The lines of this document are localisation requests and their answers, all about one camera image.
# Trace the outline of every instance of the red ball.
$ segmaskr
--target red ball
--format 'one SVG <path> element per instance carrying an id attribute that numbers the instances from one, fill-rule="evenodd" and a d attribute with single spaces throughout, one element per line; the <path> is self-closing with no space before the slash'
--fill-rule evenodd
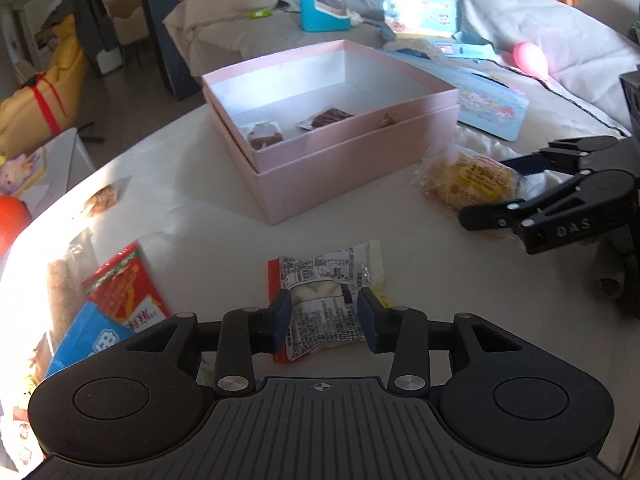
<path id="1" fill-rule="evenodd" d="M 0 195 L 0 256 L 31 223 L 26 204 L 13 196 Z"/>

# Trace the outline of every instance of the green object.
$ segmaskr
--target green object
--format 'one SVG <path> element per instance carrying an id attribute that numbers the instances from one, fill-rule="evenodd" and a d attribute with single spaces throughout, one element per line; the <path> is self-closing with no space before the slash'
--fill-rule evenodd
<path id="1" fill-rule="evenodd" d="M 249 19 L 257 20 L 258 18 L 268 18 L 272 14 L 273 12 L 271 12 L 271 9 L 254 10 L 251 14 L 249 14 Z"/>

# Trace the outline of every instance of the yellow sofa cushion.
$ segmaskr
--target yellow sofa cushion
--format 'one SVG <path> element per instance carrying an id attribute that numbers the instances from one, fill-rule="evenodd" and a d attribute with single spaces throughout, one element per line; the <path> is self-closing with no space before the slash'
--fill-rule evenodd
<path id="1" fill-rule="evenodd" d="M 74 36 L 76 34 L 76 19 L 72 14 L 69 14 L 59 24 L 51 27 L 51 30 L 61 40 Z"/>
<path id="2" fill-rule="evenodd" d="M 75 36 L 62 40 L 51 58 L 49 67 L 57 66 L 60 70 L 68 70 L 80 54 L 80 43 Z"/>
<path id="3" fill-rule="evenodd" d="M 50 83 L 55 83 L 60 78 L 60 69 L 56 65 L 50 66 L 49 70 L 45 72 L 44 77 Z"/>

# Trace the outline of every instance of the red ribbon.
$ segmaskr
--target red ribbon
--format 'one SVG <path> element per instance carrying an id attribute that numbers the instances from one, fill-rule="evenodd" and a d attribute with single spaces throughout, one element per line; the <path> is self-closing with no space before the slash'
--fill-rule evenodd
<path id="1" fill-rule="evenodd" d="M 40 81 L 44 81 L 46 84 L 49 85 L 49 88 L 51 88 L 51 91 L 53 92 L 53 95 L 55 96 L 56 101 L 58 101 L 58 105 L 60 106 L 62 113 L 66 116 L 65 107 L 62 105 L 62 101 L 60 99 L 60 96 L 58 95 L 58 92 L 56 91 L 55 86 L 53 86 L 51 82 L 46 77 L 44 77 L 44 75 L 36 74 L 35 82 L 32 86 L 30 86 L 30 88 L 33 91 L 33 96 L 36 99 L 38 108 L 40 109 L 40 113 L 42 113 L 44 120 L 49 125 L 49 130 L 51 131 L 51 135 L 55 137 L 56 135 L 59 135 L 62 133 L 62 128 L 60 128 L 60 125 L 58 124 L 56 117 L 53 115 L 53 112 L 51 111 L 51 107 L 49 106 L 49 103 L 47 103 L 47 100 L 44 98 L 44 95 L 42 95 L 42 92 L 38 88 L 38 83 Z"/>

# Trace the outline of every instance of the pink balloon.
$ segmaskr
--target pink balloon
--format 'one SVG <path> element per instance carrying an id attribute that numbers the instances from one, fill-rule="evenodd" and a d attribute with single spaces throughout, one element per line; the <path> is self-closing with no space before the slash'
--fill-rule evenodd
<path id="1" fill-rule="evenodd" d="M 523 41 L 517 44 L 513 49 L 513 60 L 525 74 L 542 79 L 542 81 L 549 79 L 549 65 L 546 62 L 545 53 L 533 43 Z"/>

